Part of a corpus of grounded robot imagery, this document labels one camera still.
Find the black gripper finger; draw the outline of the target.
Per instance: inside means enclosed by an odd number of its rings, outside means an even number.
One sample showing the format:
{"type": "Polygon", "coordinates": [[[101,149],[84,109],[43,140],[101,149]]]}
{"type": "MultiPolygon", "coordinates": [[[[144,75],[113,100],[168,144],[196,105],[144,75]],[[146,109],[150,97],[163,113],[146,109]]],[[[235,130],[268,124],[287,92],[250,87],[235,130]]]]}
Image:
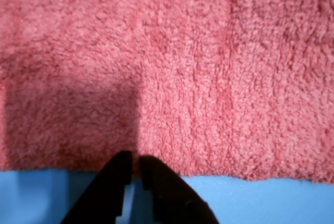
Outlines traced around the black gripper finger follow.
{"type": "Polygon", "coordinates": [[[160,159],[140,157],[140,172],[156,223],[218,223],[208,204],[160,159]]]}
{"type": "Polygon", "coordinates": [[[116,223],[122,215],[125,186],[132,179],[130,151],[118,152],[97,174],[62,223],[116,223]]]}

